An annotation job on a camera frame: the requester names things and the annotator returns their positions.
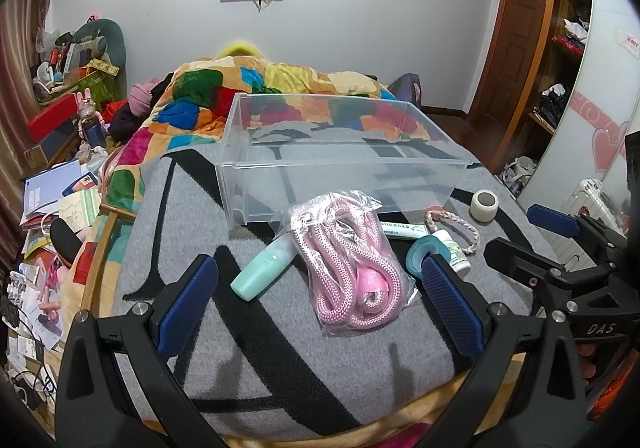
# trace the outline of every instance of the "pink knit hat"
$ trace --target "pink knit hat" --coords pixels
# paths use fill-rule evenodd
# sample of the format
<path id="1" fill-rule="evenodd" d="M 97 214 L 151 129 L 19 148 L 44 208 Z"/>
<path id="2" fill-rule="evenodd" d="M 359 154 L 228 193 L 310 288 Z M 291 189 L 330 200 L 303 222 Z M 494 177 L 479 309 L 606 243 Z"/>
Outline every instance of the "pink knit hat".
<path id="1" fill-rule="evenodd" d="M 146 116 L 151 112 L 151 89 L 160 83 L 153 77 L 145 83 L 136 83 L 129 93 L 129 108 L 134 116 Z"/>

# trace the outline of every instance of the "red curtain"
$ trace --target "red curtain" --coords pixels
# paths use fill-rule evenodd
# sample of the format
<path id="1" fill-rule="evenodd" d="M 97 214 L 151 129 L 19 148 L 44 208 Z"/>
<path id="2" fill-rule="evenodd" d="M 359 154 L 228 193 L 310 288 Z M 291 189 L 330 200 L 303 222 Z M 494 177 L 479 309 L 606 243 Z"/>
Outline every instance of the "red curtain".
<path id="1" fill-rule="evenodd" d="M 38 63 L 35 37 L 50 0 L 6 0 L 0 6 L 0 271 L 7 272 L 22 246 L 22 216 L 27 169 L 22 153 L 33 147 L 27 121 L 40 110 L 31 87 Z"/>

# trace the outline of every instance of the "blue silicone cup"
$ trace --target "blue silicone cup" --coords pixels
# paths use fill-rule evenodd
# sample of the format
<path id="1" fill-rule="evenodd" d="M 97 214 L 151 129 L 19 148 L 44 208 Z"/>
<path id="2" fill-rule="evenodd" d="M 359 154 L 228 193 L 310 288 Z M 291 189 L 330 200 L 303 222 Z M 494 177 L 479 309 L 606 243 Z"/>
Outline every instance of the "blue silicone cup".
<path id="1" fill-rule="evenodd" d="M 415 241 L 406 255 L 407 271 L 419 281 L 422 280 L 422 260 L 427 255 L 441 254 L 447 263 L 451 262 L 451 252 L 442 241 L 433 235 L 427 235 Z"/>

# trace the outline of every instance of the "wooden floor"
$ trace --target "wooden floor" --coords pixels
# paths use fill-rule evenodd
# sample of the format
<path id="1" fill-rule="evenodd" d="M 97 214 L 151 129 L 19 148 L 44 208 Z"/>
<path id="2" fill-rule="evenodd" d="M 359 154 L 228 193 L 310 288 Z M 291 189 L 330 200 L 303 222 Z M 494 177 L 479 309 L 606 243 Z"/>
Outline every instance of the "wooden floor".
<path id="1" fill-rule="evenodd" d="M 462 145 L 477 157 L 484 165 L 488 165 L 495 154 L 495 139 L 488 139 L 476 132 L 465 118 L 441 114 L 427 114 L 438 127 L 446 132 L 458 145 Z"/>
<path id="2" fill-rule="evenodd" d="M 471 125 L 459 116 L 447 116 L 443 114 L 427 114 L 427 116 L 458 145 L 466 147 L 468 140 L 474 135 L 474 130 L 471 128 Z"/>

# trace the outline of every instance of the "plastic bag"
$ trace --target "plastic bag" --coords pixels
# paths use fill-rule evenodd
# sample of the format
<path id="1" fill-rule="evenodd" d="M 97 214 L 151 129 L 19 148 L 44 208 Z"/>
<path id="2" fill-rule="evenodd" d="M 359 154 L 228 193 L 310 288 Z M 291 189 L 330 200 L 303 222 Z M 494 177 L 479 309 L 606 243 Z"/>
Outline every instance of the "plastic bag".
<path id="1" fill-rule="evenodd" d="M 290 208 L 286 229 L 309 272 L 310 297 L 328 334 L 366 331 L 395 320 L 416 295 L 375 210 L 357 190 L 330 192 Z"/>
<path id="2" fill-rule="evenodd" d="M 107 196 L 107 190 L 109 189 L 109 182 L 111 181 L 111 175 L 115 171 L 118 166 L 118 162 L 120 161 L 120 156 L 122 155 L 122 151 L 124 150 L 124 145 L 115 149 L 107 160 L 102 164 L 100 170 L 98 170 L 98 191 L 100 192 L 100 196 L 102 200 Z"/>
<path id="3" fill-rule="evenodd" d="M 108 157 L 109 152 L 105 149 L 102 147 L 94 147 L 91 149 L 91 158 L 89 158 L 89 162 L 86 165 L 87 170 L 98 177 L 98 171 L 104 162 L 107 161 Z"/>
<path id="4" fill-rule="evenodd" d="M 60 36 L 60 30 L 55 30 L 52 34 L 48 34 L 43 28 L 38 28 L 36 34 L 36 52 L 40 54 L 40 60 L 48 62 L 51 57 L 51 51 L 56 47 L 56 39 Z"/>
<path id="5" fill-rule="evenodd" d="M 589 37 L 589 33 L 577 22 L 570 22 L 565 19 L 564 30 L 566 31 L 567 35 L 569 35 L 572 38 L 575 38 L 575 40 L 579 40 L 583 44 L 587 43 L 587 38 Z"/>

